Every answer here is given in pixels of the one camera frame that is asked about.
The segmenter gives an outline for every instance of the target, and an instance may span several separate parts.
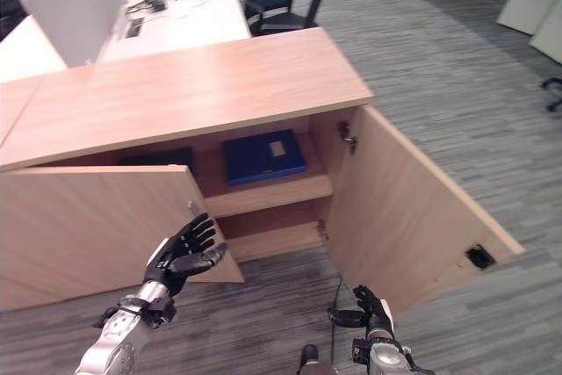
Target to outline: open cabinet door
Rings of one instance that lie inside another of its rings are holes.
[[[26,292],[14,289],[16,307],[140,284],[162,239],[205,209],[185,166],[16,170],[0,175],[0,203],[0,278]],[[190,281],[243,279],[228,253]],[[15,307],[11,295],[2,309]]]
[[[345,152],[326,221],[349,287],[367,285],[401,313],[523,252],[373,107],[357,110],[350,134],[357,150]]]

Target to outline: white desk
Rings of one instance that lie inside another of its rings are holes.
[[[140,0],[128,0],[135,4]],[[168,0],[168,9],[158,13],[132,14],[144,17],[140,35],[124,39],[129,18],[116,25],[98,61],[200,47],[250,37],[239,0]]]
[[[134,4],[140,0],[128,0]],[[145,16],[140,35],[123,39],[122,14],[97,61],[115,61],[189,47],[249,38],[239,0],[168,0],[168,9]],[[0,83],[66,69],[33,17],[27,17],[0,43]]]

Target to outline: black cable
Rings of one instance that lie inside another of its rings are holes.
[[[340,282],[338,283],[337,290],[335,291],[334,301],[332,301],[332,307],[330,308],[330,313],[337,311],[337,299],[340,296],[340,289],[342,288],[342,282],[343,282],[343,278],[342,276],[340,276]],[[334,321],[332,321],[332,342],[330,345],[330,364],[332,364],[332,366],[334,366],[334,343],[335,343],[335,324]]]
[[[406,357],[406,360],[408,362],[408,364],[410,365],[410,369],[412,371],[416,371],[418,373],[422,373],[424,375],[436,375],[435,372],[429,370],[429,369],[423,369],[420,366],[418,366],[417,364],[415,364],[414,362],[414,358],[412,357],[411,353],[404,353],[404,356]]]
[[[129,15],[131,13],[136,13],[140,11],[152,10],[154,9],[154,3],[163,2],[164,0],[141,0],[137,4],[132,4],[127,6],[125,14]]]

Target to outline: black latch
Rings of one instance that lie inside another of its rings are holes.
[[[342,138],[342,141],[349,145],[349,151],[351,152],[351,154],[355,154],[359,139],[356,136],[351,136],[349,123],[345,120],[338,123],[337,132],[340,134],[340,138]]]
[[[485,270],[495,264],[494,257],[480,244],[474,245],[472,248],[468,249],[465,255],[471,260],[471,263],[473,263],[475,267],[481,270]]]

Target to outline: cabinet top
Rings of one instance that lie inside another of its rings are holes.
[[[21,84],[25,94],[20,96],[31,99],[24,105],[17,102],[18,113],[9,131],[3,130],[1,170],[363,105],[371,99],[357,72],[320,28],[99,63],[39,78],[35,88]],[[5,98],[16,95],[3,84],[0,96],[4,105],[9,103]]]

